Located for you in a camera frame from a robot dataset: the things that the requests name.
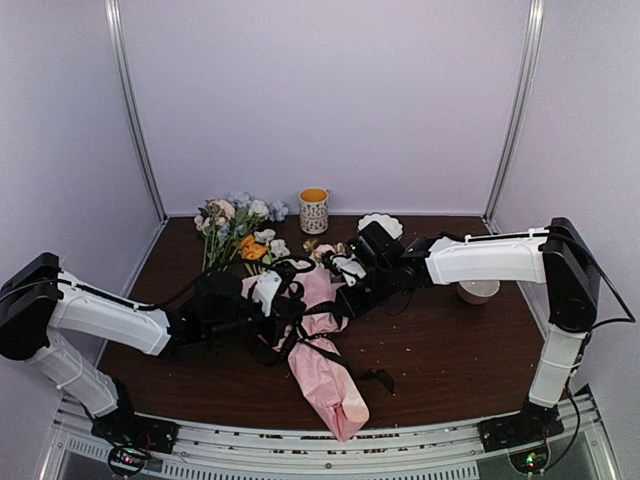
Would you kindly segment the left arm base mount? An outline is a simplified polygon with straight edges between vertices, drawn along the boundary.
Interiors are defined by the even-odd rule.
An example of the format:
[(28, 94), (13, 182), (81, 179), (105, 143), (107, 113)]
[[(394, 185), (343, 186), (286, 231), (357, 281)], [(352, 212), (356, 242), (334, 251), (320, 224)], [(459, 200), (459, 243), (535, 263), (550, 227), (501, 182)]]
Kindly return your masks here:
[(134, 426), (127, 433), (116, 433), (100, 423), (93, 423), (91, 434), (114, 446), (134, 448), (145, 453), (171, 454), (179, 426), (175, 422), (136, 416)]

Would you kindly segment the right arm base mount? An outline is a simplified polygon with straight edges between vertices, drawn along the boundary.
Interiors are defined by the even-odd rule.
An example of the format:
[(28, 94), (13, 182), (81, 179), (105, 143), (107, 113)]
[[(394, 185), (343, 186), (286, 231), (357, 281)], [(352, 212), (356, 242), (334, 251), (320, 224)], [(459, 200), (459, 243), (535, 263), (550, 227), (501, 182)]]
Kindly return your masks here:
[(564, 432), (564, 425), (559, 419), (545, 424), (535, 419), (526, 419), (519, 414), (484, 420), (477, 427), (484, 451), (487, 453), (541, 443)]

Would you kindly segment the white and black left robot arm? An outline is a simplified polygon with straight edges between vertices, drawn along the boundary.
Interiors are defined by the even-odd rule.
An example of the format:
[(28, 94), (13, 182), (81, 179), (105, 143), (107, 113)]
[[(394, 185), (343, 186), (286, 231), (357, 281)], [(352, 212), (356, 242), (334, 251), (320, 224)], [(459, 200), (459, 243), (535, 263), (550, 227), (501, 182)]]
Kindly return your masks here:
[(274, 335), (304, 304), (291, 287), (310, 262), (286, 256), (266, 266), (249, 284), (229, 265), (215, 265), (185, 287), (193, 295), (177, 309), (165, 300), (145, 304), (116, 296), (63, 270), (45, 252), (1, 287), (1, 354), (33, 365), (75, 397), (123, 444), (144, 433), (126, 387), (85, 362), (64, 337), (66, 330), (123, 344), (154, 357), (188, 357), (218, 338), (251, 328)]

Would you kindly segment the orange fake flower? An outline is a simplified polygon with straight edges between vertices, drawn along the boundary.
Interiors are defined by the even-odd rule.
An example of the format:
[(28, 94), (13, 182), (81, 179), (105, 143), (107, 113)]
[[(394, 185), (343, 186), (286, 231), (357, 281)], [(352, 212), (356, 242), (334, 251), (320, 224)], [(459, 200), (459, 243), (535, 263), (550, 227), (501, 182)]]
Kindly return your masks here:
[(253, 275), (261, 271), (262, 259), (267, 255), (268, 249), (260, 244), (253, 234), (245, 237), (239, 244), (239, 251), (244, 260), (248, 261), (245, 266)]

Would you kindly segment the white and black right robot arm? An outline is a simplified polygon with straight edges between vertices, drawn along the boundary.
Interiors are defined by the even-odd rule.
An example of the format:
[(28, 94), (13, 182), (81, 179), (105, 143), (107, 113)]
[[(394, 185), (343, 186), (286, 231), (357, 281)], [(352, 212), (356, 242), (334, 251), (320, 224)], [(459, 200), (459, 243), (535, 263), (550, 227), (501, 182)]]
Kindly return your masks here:
[(541, 332), (544, 345), (528, 392), (529, 405), (513, 419), (519, 440), (535, 440), (580, 364), (592, 331), (601, 273), (579, 230), (565, 217), (546, 227), (497, 235), (440, 233), (401, 242), (402, 226), (388, 215), (361, 219), (344, 254), (324, 263), (346, 284), (341, 302), (351, 318), (400, 291), (462, 283), (515, 283)]

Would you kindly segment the pink wrapping paper sheet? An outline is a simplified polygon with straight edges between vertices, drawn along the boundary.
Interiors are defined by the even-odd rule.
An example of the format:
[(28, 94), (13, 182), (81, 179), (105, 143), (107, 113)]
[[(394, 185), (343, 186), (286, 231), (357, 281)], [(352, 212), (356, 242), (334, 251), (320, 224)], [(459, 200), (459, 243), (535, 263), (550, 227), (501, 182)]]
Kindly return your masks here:
[(347, 325), (347, 320), (338, 321), (336, 315), (322, 312), (303, 316), (297, 329), (286, 329), (301, 338), (287, 356), (291, 373), (307, 402), (339, 442), (350, 440), (369, 421), (369, 409), (356, 382), (328, 338)]

